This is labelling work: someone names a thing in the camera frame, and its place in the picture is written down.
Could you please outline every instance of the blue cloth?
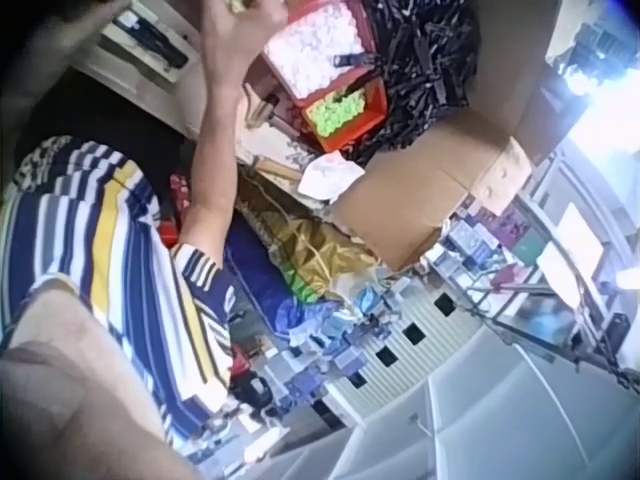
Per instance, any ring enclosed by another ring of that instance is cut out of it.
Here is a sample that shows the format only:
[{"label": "blue cloth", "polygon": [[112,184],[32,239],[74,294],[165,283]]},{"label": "blue cloth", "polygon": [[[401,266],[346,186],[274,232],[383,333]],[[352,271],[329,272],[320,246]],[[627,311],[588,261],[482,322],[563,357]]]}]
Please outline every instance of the blue cloth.
[{"label": "blue cloth", "polygon": [[311,322],[314,331],[321,322],[340,308],[339,302],[321,300],[302,303],[287,285],[280,270],[271,263],[269,253],[242,215],[231,221],[225,246],[225,267],[233,272],[253,307],[262,314],[278,337],[289,341],[292,329]]}]

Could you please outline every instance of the striped shirt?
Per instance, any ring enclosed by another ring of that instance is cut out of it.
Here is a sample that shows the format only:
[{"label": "striped shirt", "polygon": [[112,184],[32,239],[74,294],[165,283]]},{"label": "striped shirt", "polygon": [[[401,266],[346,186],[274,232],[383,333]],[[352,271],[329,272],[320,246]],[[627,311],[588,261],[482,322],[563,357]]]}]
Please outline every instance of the striped shirt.
[{"label": "striped shirt", "polygon": [[64,282],[120,345],[179,448],[226,400],[235,295],[203,252],[165,248],[158,219],[132,160],[73,137],[45,141],[22,163],[0,214],[0,348],[30,295]]}]

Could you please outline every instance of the cardboard box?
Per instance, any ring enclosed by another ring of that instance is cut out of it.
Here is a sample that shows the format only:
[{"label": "cardboard box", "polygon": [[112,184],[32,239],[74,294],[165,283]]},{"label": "cardboard box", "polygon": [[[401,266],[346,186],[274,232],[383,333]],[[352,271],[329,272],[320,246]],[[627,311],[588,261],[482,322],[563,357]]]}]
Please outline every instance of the cardboard box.
[{"label": "cardboard box", "polygon": [[500,213],[531,173],[518,144],[545,68],[560,0],[478,0],[482,45],[471,108],[439,122],[411,147],[376,155],[333,206],[392,269],[431,248],[467,194]]},{"label": "cardboard box", "polygon": [[575,95],[566,80],[545,65],[540,84],[515,133],[531,163],[540,165],[549,156],[589,104],[589,96]]}]

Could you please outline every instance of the orange crate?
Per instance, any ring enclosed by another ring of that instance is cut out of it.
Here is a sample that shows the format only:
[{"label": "orange crate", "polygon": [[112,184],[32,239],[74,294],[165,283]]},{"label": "orange crate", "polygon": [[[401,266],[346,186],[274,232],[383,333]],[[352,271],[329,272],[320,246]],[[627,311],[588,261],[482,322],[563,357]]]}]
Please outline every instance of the orange crate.
[{"label": "orange crate", "polygon": [[325,152],[340,150],[385,119],[387,116],[387,94],[382,79],[378,77],[367,83],[364,87],[364,96],[364,111],[328,137],[323,137],[318,133],[315,123],[307,114],[307,109],[302,109],[303,118],[311,127]]},{"label": "orange crate", "polygon": [[[298,2],[291,2],[291,5],[289,6],[289,25],[297,22],[306,15],[309,15],[310,13],[313,13],[326,5],[336,3],[337,1],[338,0],[302,0]],[[362,41],[364,51],[375,53],[376,44],[373,39],[373,35],[371,34],[371,26],[369,25],[369,20],[367,19],[367,14],[362,7],[362,3],[360,3],[360,0],[342,0],[342,3],[344,3],[353,14],[353,18],[356,21],[356,28],[358,29],[358,36]],[[285,79],[280,75],[280,71],[276,68],[275,65],[271,63],[271,60],[269,60],[267,54],[263,52],[262,57],[264,58],[267,65],[269,65],[271,71],[277,77],[278,81],[284,86],[293,103],[300,108],[308,107],[321,98],[324,98],[334,90],[352,84],[355,80],[360,78],[371,69],[371,66],[369,65],[354,67],[348,72],[345,72],[342,75],[338,76],[326,88],[316,90],[306,98],[297,98],[289,88],[289,85],[287,85]]]}]

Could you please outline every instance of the product box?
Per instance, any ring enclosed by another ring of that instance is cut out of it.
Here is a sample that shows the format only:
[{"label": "product box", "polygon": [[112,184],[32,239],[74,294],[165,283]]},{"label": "product box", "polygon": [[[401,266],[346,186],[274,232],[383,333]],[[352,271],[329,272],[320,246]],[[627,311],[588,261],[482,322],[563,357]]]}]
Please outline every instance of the product box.
[{"label": "product box", "polygon": [[392,269],[431,248],[469,193],[499,214],[524,185],[531,163],[519,137],[532,136],[527,108],[546,68],[560,3],[478,0],[482,44],[468,89],[471,108],[405,150],[376,155],[334,204],[335,219]]}]

